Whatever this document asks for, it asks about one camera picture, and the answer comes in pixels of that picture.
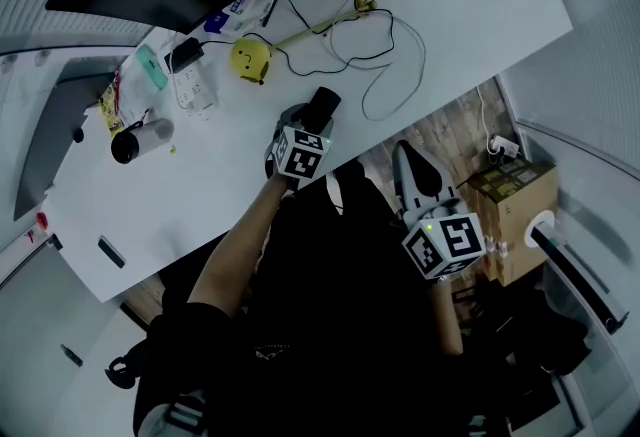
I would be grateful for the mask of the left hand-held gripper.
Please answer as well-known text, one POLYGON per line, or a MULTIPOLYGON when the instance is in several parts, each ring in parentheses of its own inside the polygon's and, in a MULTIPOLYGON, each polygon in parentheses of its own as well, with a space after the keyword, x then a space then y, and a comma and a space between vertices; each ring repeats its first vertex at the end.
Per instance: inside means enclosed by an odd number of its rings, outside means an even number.
POLYGON ((328 118, 318 134, 294 127, 300 122, 299 113, 305 104, 296 104, 284 110, 277 121, 277 129, 265 152, 265 173, 268 178, 274 174, 283 176, 290 190, 312 182, 328 154, 334 126, 328 118))

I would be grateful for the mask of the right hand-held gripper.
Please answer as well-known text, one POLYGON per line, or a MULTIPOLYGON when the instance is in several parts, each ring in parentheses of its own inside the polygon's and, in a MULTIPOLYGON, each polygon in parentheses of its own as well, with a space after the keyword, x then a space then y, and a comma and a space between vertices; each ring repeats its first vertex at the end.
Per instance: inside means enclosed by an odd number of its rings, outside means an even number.
POLYGON ((478 215, 461 198, 451 198, 451 173, 437 157, 400 140, 392 167, 409 231, 402 245, 424 279, 460 273, 486 254, 478 215))

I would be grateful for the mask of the black computer mouse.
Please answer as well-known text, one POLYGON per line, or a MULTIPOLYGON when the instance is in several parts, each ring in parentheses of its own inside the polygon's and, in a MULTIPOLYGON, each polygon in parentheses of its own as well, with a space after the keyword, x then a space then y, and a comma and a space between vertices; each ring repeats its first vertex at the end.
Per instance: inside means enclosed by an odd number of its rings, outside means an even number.
POLYGON ((319 135, 332 119, 341 98, 326 87, 319 87, 301 110, 299 122, 310 133, 319 135))

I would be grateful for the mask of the person's right forearm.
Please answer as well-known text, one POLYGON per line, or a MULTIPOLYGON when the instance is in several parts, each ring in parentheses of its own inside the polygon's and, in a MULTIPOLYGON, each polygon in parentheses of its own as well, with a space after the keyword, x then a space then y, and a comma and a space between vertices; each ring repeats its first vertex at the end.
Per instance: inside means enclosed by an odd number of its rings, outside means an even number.
POLYGON ((431 286, 429 301, 441 352, 448 356, 461 355, 463 353, 462 333, 455 312, 451 281, 448 277, 440 277, 431 286))

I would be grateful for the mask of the person's left forearm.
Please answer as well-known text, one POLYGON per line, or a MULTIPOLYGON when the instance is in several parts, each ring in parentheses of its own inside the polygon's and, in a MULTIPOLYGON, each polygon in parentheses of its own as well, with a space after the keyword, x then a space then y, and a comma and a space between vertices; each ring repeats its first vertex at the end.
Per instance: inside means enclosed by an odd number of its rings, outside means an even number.
POLYGON ((213 306, 229 317, 237 313, 287 189, 284 176, 274 174, 269 178, 210 255, 188 298, 189 303, 213 306))

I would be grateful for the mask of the yellow round face toy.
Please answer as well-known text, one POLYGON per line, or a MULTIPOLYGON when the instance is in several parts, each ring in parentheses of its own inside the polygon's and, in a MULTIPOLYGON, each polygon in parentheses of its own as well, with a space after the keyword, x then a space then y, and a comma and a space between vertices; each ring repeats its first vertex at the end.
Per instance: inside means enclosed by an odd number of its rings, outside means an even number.
POLYGON ((239 38, 235 41, 230 62, 241 79, 263 85, 271 60, 270 46, 258 39, 239 38))

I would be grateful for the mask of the white floor power strip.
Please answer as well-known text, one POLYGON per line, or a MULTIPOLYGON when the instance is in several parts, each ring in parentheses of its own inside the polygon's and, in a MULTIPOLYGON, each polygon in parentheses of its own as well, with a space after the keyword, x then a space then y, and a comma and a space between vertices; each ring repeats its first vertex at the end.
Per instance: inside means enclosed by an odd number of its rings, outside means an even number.
POLYGON ((503 154, 510 158, 516 158, 520 153, 520 146, 505 137, 494 135, 489 140, 489 150, 492 154, 503 154))

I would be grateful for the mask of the yellow measuring tape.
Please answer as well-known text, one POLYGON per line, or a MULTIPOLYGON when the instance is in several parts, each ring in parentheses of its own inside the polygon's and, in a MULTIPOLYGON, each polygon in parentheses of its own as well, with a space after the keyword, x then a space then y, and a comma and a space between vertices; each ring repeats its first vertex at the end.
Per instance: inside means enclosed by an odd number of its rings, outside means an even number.
POLYGON ((364 17, 368 15, 369 13, 377 9, 377 3, 375 0, 347 0, 347 3, 349 2, 353 4, 352 10, 341 13, 341 14, 337 14, 333 18, 328 19, 324 22, 321 22, 317 25, 307 27, 303 31, 300 31, 278 43, 274 43, 271 46, 271 49, 272 50, 281 49, 292 42, 305 38, 306 36, 322 35, 325 32, 330 31, 338 23, 341 23, 344 21, 356 20, 360 17, 364 17))

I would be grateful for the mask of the brown cardboard box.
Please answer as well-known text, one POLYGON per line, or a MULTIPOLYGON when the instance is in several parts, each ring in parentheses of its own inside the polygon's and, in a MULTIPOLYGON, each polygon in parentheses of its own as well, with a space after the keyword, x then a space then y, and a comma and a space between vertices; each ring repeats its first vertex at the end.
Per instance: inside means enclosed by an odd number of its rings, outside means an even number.
POLYGON ((543 264, 545 253, 526 243, 525 232, 541 212, 557 211, 553 164, 515 159, 472 176, 462 185, 462 194, 480 220, 488 279, 507 286, 543 264))

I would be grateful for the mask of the white desk power strip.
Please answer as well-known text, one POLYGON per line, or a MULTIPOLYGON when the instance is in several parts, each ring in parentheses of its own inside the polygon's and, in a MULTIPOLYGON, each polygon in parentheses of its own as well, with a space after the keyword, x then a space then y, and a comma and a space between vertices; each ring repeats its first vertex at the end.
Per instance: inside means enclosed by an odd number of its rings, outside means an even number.
POLYGON ((218 106, 213 78, 199 66, 189 66, 173 75, 177 102, 189 116, 208 120, 218 106))

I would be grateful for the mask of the blue and white card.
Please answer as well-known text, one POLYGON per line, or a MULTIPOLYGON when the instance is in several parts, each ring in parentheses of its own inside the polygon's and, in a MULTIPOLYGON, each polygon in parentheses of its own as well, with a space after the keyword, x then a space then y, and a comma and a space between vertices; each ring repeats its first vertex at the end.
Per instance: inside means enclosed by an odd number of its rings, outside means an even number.
POLYGON ((238 37, 259 24, 270 8, 266 0, 235 0, 204 23, 207 33, 238 37))

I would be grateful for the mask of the black power adapter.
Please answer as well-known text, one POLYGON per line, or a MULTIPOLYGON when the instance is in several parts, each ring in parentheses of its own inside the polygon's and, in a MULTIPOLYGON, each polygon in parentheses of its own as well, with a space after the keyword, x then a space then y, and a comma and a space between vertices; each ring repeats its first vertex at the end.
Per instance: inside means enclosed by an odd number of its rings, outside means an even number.
POLYGON ((201 42, 190 37, 175 46, 166 56, 165 63, 170 73, 179 73, 204 56, 201 42))

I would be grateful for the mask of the dark-lidded clear water bottle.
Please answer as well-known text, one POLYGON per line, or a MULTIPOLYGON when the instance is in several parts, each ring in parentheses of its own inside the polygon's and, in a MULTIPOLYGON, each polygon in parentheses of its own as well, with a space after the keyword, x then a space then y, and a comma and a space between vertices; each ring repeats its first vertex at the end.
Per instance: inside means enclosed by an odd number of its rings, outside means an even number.
POLYGON ((120 164, 129 164, 136 158, 167 144, 173 131, 173 123, 166 118, 146 123, 137 121, 112 138, 112 157, 120 164))

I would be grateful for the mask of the yellow snack packet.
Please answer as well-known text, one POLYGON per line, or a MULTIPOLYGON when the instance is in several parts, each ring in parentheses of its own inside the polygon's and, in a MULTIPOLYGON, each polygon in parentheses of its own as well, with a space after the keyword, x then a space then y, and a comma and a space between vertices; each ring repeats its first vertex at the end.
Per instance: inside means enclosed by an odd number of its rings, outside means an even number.
POLYGON ((120 80, 120 71, 117 71, 114 79, 99 99, 101 114, 112 137, 125 129, 124 121, 119 112, 120 80))

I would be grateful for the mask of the dark grey divider panel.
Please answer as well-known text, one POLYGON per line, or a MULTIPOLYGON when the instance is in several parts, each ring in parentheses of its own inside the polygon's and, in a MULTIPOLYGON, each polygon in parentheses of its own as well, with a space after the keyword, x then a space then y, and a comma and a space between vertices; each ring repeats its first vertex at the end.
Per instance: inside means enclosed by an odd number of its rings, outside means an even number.
POLYGON ((62 161, 86 120, 124 61, 122 55, 70 60, 48 94, 35 127, 18 183, 13 219, 44 201, 62 161))

